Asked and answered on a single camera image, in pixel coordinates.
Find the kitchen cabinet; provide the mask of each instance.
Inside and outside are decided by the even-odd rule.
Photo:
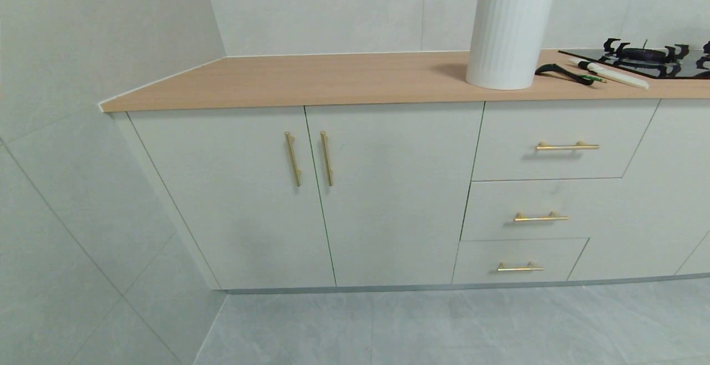
[[[482,109],[306,108],[338,286],[451,283]]]
[[[462,241],[454,283],[566,281],[587,239]]]
[[[130,117],[223,289],[334,286],[303,107]]]
[[[657,105],[656,99],[488,103],[473,179],[621,178]]]
[[[707,81],[489,90],[466,59],[229,58],[101,108],[130,112],[117,122],[213,288],[710,272]]]
[[[708,120],[707,100],[661,101],[571,280],[676,274],[710,226]]]
[[[690,254],[677,275],[687,275],[692,273],[710,272],[710,234],[705,235],[705,239]]]
[[[593,237],[606,231],[619,178],[475,181],[462,241]]]

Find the knife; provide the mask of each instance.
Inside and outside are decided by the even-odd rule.
[[[578,66],[581,69],[586,69],[591,72],[591,74],[599,75],[606,79],[611,79],[612,81],[620,82],[621,84],[628,85],[630,87],[637,87],[641,89],[648,89],[650,86],[648,82],[643,79],[630,77],[626,74],[621,74],[621,72],[611,71],[606,67],[602,67],[599,64],[593,62],[588,62],[583,59],[578,59],[576,57],[571,57],[570,63]]]

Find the gray tiled floor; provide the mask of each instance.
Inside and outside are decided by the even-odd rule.
[[[710,278],[231,295],[196,365],[710,364]]]

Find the black tongs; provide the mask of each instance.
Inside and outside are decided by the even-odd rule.
[[[594,83],[593,79],[586,79],[581,75],[575,74],[574,72],[569,72],[557,64],[543,64],[535,70],[535,75],[541,75],[543,72],[557,72],[558,74],[569,77],[572,81],[577,82],[578,84],[586,86]]]

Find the corner wall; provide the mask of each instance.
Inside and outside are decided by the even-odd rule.
[[[193,363],[225,294],[96,104],[223,57],[210,0],[0,3],[0,363]]]

